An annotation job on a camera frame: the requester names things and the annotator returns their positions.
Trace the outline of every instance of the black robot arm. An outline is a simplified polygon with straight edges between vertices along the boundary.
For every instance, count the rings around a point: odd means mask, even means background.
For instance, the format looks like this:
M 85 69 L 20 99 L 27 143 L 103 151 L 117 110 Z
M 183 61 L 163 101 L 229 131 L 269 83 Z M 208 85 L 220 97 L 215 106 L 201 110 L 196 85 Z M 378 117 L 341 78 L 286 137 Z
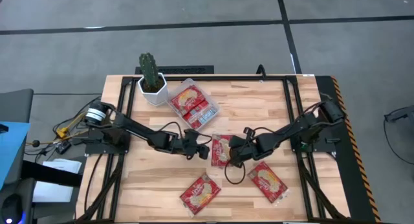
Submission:
M 269 156 L 284 140 L 299 137 L 302 144 L 312 144 L 318 139 L 318 133 L 326 127 L 343 122 L 345 114 L 332 101 L 319 102 L 310 106 L 293 123 L 272 131 L 266 128 L 245 128 L 246 138 L 233 136 L 230 139 L 230 163 L 238 168 L 249 159 L 260 160 Z M 269 133 L 255 136 L 259 129 L 266 129 Z
M 208 158 L 209 147 L 197 143 L 197 138 L 200 135 L 198 131 L 185 129 L 184 136 L 181 135 L 181 130 L 180 135 L 162 129 L 155 131 L 115 110 L 112 104 L 99 101 L 91 104 L 85 117 L 86 124 L 89 127 L 99 129 L 102 134 L 99 139 L 89 140 L 100 140 L 106 144 L 117 146 L 123 143 L 122 132 L 127 131 L 146 140 L 148 145 L 157 151 L 184 155 L 187 159 L 192 159 L 196 153 L 199 153 L 201 159 Z M 111 113 L 115 113 L 114 120 L 109 120 Z

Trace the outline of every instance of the snack package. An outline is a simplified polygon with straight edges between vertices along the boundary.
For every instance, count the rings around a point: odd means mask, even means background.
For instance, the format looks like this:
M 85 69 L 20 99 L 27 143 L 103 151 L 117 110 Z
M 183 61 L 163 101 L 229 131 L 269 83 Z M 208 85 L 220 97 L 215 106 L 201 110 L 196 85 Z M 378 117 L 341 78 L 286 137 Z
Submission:
M 233 135 L 213 134 L 212 166 L 226 166 L 230 160 L 230 147 L 228 143 Z
M 200 212 L 219 192 L 221 188 L 204 173 L 181 196 L 182 204 L 191 212 L 191 216 Z
M 191 85 L 176 97 L 172 98 L 170 102 L 184 116 L 204 100 L 205 97 L 201 91 L 195 85 Z
M 217 112 L 217 109 L 210 105 L 207 100 L 202 101 L 195 108 L 190 110 L 182 118 L 193 128 L 197 129 L 202 126 L 204 123 L 207 123 L 214 114 Z
M 287 196 L 287 186 L 264 161 L 259 163 L 251 172 L 249 172 L 248 176 L 253 180 L 253 183 L 260 188 L 262 193 L 264 193 L 271 203 L 274 203 L 275 201 L 279 203 L 280 200 Z

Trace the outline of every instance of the wooden tabletop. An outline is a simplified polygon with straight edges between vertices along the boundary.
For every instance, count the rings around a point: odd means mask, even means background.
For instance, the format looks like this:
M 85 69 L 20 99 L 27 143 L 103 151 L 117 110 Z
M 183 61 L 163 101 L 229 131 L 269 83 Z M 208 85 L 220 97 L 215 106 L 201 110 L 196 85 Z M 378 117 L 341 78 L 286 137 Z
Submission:
M 107 76 L 102 102 L 117 105 L 121 80 L 122 76 Z M 282 82 L 197 83 L 221 107 L 220 113 L 201 129 L 203 134 L 218 133 L 243 136 L 243 129 L 247 126 L 250 128 L 263 126 L 276 130 L 289 123 Z M 168 82 L 168 88 L 172 90 L 179 84 L 180 82 Z M 298 85 L 304 108 L 320 101 L 315 77 L 298 76 Z M 124 100 L 124 113 L 127 106 L 128 89 Z M 292 90 L 291 88 L 292 103 L 295 104 Z M 177 121 L 183 129 L 187 128 L 187 125 L 167 104 L 160 107 L 152 106 L 146 102 L 139 89 L 135 92 L 131 118 L 152 129 L 158 129 L 171 121 Z M 176 126 L 170 126 L 167 130 L 178 131 Z M 76 204 L 78 217 L 83 214 L 85 191 L 97 158 L 97 155 L 90 156 L 85 165 Z M 326 153 L 314 153 L 314 158 L 321 189 L 343 215 L 349 216 L 336 161 Z M 88 206 L 101 190 L 106 159 L 106 155 L 101 158 L 92 179 L 91 190 L 87 198 Z M 150 148 L 144 140 L 132 137 L 129 153 L 125 157 L 116 221 L 307 220 L 296 156 L 290 150 L 290 142 L 288 140 L 283 142 L 271 156 L 264 158 L 264 161 L 290 190 L 288 197 L 276 207 L 269 203 L 248 177 L 239 185 L 231 185 L 225 179 L 223 169 L 211 166 L 211 152 L 208 160 L 202 160 L 196 156 L 187 161 L 181 155 L 157 152 Z M 259 162 L 246 161 L 247 172 Z M 188 211 L 182 206 L 179 196 L 204 172 L 221 187 L 221 191 L 206 208 L 195 217 L 190 218 Z M 238 168 L 228 168 L 229 178 L 234 181 L 241 178 L 242 172 Z M 314 216 L 317 217 L 318 211 L 314 193 L 310 187 L 309 191 Z M 109 191 L 104 217 L 109 215 L 111 198 L 112 191 Z

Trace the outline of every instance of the plastic food container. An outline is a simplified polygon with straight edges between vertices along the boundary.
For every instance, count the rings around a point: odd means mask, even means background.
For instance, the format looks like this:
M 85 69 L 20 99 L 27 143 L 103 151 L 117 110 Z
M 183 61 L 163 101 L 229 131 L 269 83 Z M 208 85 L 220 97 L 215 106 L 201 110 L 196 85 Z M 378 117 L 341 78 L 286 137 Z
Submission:
M 167 103 L 194 130 L 201 129 L 220 111 L 219 105 L 191 78 L 168 93 Z

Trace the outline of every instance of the black metal frame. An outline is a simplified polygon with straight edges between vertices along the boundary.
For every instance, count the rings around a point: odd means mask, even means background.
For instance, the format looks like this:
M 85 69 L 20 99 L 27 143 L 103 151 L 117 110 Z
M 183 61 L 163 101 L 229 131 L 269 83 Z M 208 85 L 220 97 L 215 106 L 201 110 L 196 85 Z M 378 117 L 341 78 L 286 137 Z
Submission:
M 166 76 L 166 80 L 167 81 L 183 81 L 187 78 L 191 78 L 195 81 L 260 81 L 260 80 L 281 81 L 283 82 L 283 88 L 285 90 L 285 97 L 286 97 L 286 104 L 287 104 L 289 119 L 292 122 L 294 120 L 294 113 L 293 113 L 292 101 L 290 99 L 290 91 L 289 91 L 289 82 L 290 82 L 293 86 L 294 96 L 296 99 L 296 105 L 298 106 L 298 111 L 299 113 L 303 112 L 303 107 L 302 107 L 300 92 L 299 92 L 299 87 L 298 87 L 298 81 L 297 81 L 296 76 L 294 75 L 268 76 L 266 75 L 266 72 L 262 65 L 260 65 L 257 68 L 256 73 L 261 74 L 261 76 L 257 76 L 257 75 L 255 76 L 254 75 L 253 76 L 171 76 L 171 77 Z M 139 79 L 140 77 L 128 77 L 128 76 L 125 76 L 122 78 L 122 85 L 121 85 L 120 96 L 118 100 L 117 111 L 122 110 L 122 106 L 123 106 L 124 98 L 125 98 L 126 86 L 128 84 L 131 84 L 131 89 L 129 92 L 129 100 L 128 100 L 128 105 L 127 105 L 127 113 L 126 113 L 128 117 L 131 116 L 131 111 L 133 107 L 133 97 L 135 95 L 135 87 Z M 297 138 L 291 139 L 291 145 L 292 145 L 292 151 L 295 152 L 296 159 L 299 164 L 300 161 L 302 161 L 303 159 L 301 155 L 302 151 L 300 150 L 300 144 Z M 113 156 L 114 155 L 111 155 L 111 154 L 108 156 L 108 160 L 107 160 L 107 164 L 105 168 L 105 176 L 103 179 L 103 186 L 107 184 L 107 180 L 109 179 L 109 175 L 111 173 L 111 168 L 112 168 L 112 163 L 113 163 Z M 124 161 L 124 156 L 125 156 L 124 154 L 121 154 L 119 155 L 119 158 L 118 158 L 118 160 L 121 160 L 122 163 Z M 312 176 L 312 179 L 319 186 L 318 176 L 316 174 L 316 167 L 315 167 L 315 162 L 314 162 L 312 152 L 307 153 L 307 158 L 308 158 L 308 164 L 309 164 L 309 168 L 311 172 L 310 174 Z M 114 192 L 113 192 L 113 196 L 111 200 L 111 209 L 109 213 L 110 219 L 115 219 L 116 208 L 118 204 L 118 195 L 119 195 L 119 189 L 120 189 L 120 180 L 121 180 L 121 177 L 119 177 L 117 181 L 115 181 L 115 184 L 114 184 L 114 190 L 113 190 Z M 304 176 L 302 176 L 301 173 L 300 173 L 300 180 L 301 180 L 301 187 L 302 187 L 302 192 L 303 192 L 303 199 L 304 199 L 304 204 L 306 208 L 307 218 L 312 219 L 313 218 L 312 205 L 311 205 L 311 199 L 309 197 L 307 181 L 304 178 Z M 320 217 L 325 218 L 325 209 L 321 201 L 318 198 L 316 198 L 316 200 L 318 204 L 318 211 L 319 211 Z M 102 219 L 103 212 L 104 212 L 103 210 L 104 205 L 105 205 L 104 202 L 100 205 L 96 219 Z

